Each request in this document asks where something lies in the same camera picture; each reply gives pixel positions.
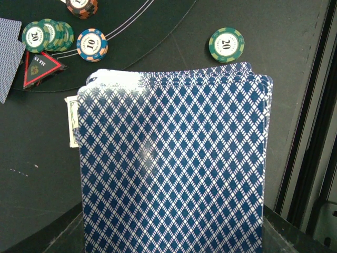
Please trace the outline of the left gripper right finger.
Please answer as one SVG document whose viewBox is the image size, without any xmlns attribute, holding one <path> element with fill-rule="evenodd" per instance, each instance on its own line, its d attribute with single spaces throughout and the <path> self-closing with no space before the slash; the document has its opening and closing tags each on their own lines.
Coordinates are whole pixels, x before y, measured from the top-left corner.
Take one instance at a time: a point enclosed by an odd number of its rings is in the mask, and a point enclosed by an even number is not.
<svg viewBox="0 0 337 253">
<path fill-rule="evenodd" d="M 262 245 L 263 252 L 333 252 L 267 206 L 263 208 Z"/>
</svg>

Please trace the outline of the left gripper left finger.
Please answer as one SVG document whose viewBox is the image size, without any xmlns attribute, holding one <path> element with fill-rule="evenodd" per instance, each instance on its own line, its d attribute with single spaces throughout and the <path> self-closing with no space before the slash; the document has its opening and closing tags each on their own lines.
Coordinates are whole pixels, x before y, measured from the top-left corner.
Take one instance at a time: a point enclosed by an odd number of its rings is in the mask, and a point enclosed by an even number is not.
<svg viewBox="0 0 337 253">
<path fill-rule="evenodd" d="M 78 203 L 68 212 L 21 242 L 9 247 L 5 252 L 43 252 L 51 242 L 65 232 L 75 218 L 82 212 L 82 203 Z"/>
</svg>

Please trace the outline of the blue playing card deck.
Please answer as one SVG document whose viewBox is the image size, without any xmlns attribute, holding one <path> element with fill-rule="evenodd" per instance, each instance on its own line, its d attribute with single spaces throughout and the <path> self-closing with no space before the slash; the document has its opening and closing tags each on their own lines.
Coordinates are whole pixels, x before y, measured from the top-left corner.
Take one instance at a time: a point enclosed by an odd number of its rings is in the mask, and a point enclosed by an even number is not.
<svg viewBox="0 0 337 253">
<path fill-rule="evenodd" d="M 78 91 L 86 252 L 262 252 L 273 81 L 98 70 Z"/>
</svg>

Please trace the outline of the blue chips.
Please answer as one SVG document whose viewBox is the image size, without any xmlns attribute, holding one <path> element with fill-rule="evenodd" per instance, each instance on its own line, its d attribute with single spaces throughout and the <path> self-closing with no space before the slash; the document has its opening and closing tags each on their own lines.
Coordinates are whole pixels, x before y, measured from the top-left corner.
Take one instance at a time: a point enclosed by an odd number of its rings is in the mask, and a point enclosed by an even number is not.
<svg viewBox="0 0 337 253">
<path fill-rule="evenodd" d="M 108 42 L 105 35 L 96 28 L 84 30 L 77 38 L 77 52 L 88 62 L 102 60 L 108 51 Z"/>
</svg>

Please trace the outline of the card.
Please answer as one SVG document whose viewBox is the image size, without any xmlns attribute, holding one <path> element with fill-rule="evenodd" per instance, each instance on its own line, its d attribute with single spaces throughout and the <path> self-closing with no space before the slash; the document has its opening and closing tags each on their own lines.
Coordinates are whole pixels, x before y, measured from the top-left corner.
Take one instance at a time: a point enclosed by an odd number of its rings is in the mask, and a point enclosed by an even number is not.
<svg viewBox="0 0 337 253">
<path fill-rule="evenodd" d="M 1 39 L 1 103 L 4 104 L 14 81 L 25 45 L 18 40 Z"/>
<path fill-rule="evenodd" d="M 22 44 L 22 42 L 18 40 L 21 26 L 21 21 L 1 18 L 1 45 L 6 45 L 10 42 L 19 42 L 19 44 Z"/>
</svg>

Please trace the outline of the green chip stack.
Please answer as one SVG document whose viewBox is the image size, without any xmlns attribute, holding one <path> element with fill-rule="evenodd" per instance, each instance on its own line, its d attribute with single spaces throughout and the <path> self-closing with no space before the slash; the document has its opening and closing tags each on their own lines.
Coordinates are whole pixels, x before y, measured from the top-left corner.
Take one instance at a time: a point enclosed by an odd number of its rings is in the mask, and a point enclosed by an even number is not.
<svg viewBox="0 0 337 253">
<path fill-rule="evenodd" d="M 221 63 L 231 63 L 243 53 L 245 41 L 236 29 L 224 27 L 216 30 L 209 39 L 211 56 Z"/>
</svg>

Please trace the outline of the green chips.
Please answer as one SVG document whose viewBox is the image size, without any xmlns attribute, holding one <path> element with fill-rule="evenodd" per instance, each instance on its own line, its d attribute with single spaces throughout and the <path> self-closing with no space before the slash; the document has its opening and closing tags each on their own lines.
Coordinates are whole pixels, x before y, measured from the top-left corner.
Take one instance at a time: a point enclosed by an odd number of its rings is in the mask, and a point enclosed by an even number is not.
<svg viewBox="0 0 337 253">
<path fill-rule="evenodd" d="M 64 52 L 74 42 L 74 31 L 66 22 L 45 18 L 25 26 L 22 42 L 31 53 Z"/>
</svg>

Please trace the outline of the orange chips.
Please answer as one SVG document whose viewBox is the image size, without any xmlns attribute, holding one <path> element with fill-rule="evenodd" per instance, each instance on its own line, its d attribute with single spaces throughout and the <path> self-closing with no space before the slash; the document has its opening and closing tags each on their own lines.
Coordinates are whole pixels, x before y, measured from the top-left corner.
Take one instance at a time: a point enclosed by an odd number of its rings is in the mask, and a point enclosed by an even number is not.
<svg viewBox="0 0 337 253">
<path fill-rule="evenodd" d="M 66 0 L 68 10 L 80 19 L 87 19 L 98 10 L 97 0 Z"/>
</svg>

